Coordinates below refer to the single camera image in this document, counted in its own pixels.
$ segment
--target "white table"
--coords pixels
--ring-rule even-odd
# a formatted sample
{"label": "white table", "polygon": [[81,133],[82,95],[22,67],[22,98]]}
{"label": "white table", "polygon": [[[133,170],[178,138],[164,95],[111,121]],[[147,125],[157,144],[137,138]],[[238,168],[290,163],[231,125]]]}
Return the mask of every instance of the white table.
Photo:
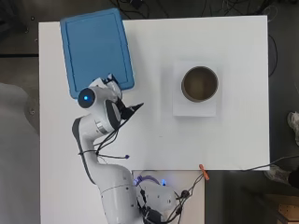
{"label": "white table", "polygon": [[[124,25],[135,69],[135,87],[125,92],[124,102],[145,105],[105,149],[129,154],[130,160],[112,162],[131,170],[197,170],[199,163],[207,169],[243,169],[269,162],[266,17]],[[177,59],[219,65],[216,118],[172,116],[170,83]],[[39,66],[42,224],[106,223],[71,133],[74,119],[86,111],[69,96],[59,22],[39,24]],[[185,173],[192,183],[193,176]],[[204,182],[198,188],[204,192]],[[204,194],[199,199],[203,204]],[[204,208],[198,215],[197,223],[203,223]]]}

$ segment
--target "metal bowl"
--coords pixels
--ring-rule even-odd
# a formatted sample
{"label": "metal bowl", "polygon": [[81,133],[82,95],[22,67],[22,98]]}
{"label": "metal bowl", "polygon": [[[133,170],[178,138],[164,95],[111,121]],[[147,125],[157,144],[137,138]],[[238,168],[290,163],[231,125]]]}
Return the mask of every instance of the metal bowl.
{"label": "metal bowl", "polygon": [[210,99],[218,89],[218,78],[209,68],[194,67],[181,81],[184,96],[192,102],[203,102]]}

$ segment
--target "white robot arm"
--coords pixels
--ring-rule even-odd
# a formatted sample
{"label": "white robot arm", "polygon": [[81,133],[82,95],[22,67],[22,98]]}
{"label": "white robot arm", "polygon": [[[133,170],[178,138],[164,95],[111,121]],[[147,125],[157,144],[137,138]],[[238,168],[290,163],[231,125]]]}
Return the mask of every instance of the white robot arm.
{"label": "white robot arm", "polygon": [[120,128],[121,120],[128,120],[143,105],[125,107],[121,101],[121,90],[115,78],[109,75],[108,79],[103,82],[106,85],[104,88],[96,85],[84,89],[79,94],[79,105],[88,110],[90,114],[76,119],[72,131],[77,140],[79,155],[82,158],[87,176],[100,189],[107,222],[109,224],[167,223],[162,222],[162,218],[159,217],[160,213],[151,210],[149,205],[161,203],[161,199],[158,202],[156,199],[160,198],[159,194],[163,194],[161,198],[167,203],[163,206],[157,206],[157,210],[163,208],[160,210],[163,211],[171,208],[176,201],[173,190],[167,190],[157,184],[150,183],[150,181],[140,185],[146,184],[145,187],[151,189],[149,195],[152,195],[152,192],[157,192],[158,195],[158,197],[151,197],[154,200],[149,199],[148,204],[142,204],[142,207],[147,209],[147,214],[151,213],[155,216],[158,214],[156,216],[158,221],[152,222],[147,214],[142,214],[139,211],[140,203],[138,204],[130,171],[116,164],[98,162],[98,155],[93,145],[95,139],[117,131]]}

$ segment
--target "blue plastic lid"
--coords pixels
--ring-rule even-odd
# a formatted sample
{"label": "blue plastic lid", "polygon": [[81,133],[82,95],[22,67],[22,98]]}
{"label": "blue plastic lid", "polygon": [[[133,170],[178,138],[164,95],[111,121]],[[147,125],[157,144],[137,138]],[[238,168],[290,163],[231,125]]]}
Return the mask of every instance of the blue plastic lid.
{"label": "blue plastic lid", "polygon": [[70,94],[97,78],[113,74],[121,89],[134,86],[133,72],[120,12],[116,8],[61,20],[64,59]]}

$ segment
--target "gray floor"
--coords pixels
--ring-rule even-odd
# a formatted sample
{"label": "gray floor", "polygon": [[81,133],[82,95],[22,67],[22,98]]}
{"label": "gray floor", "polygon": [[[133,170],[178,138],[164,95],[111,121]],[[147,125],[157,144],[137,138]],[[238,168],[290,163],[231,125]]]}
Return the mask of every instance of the gray floor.
{"label": "gray floor", "polygon": [[[161,0],[171,18],[199,17],[204,1]],[[261,1],[251,1],[249,11],[254,11]],[[163,12],[154,0],[147,1],[152,19],[164,18]],[[21,18],[28,25],[28,34],[10,32],[1,36],[0,53],[38,53],[37,24],[39,21],[58,21],[63,17],[109,8],[108,0],[20,0],[16,2]],[[208,0],[204,16],[223,15],[221,0]],[[299,111],[299,5],[275,4],[278,15],[269,22],[269,34],[278,45],[278,68],[269,78],[270,101],[270,146],[271,161],[282,156],[299,154],[294,134],[286,123],[289,111]],[[247,3],[237,8],[247,10]],[[237,15],[232,10],[230,15]],[[273,68],[273,48],[269,50],[270,70]],[[29,96],[27,118],[36,131],[39,130],[38,112],[38,58],[0,59],[0,82],[11,83],[24,88]],[[282,161],[284,169],[293,170],[299,159]],[[277,193],[299,196],[299,190],[267,180],[262,172],[211,171],[206,183],[206,223],[276,223],[265,211],[243,192],[243,188],[254,192]]]}

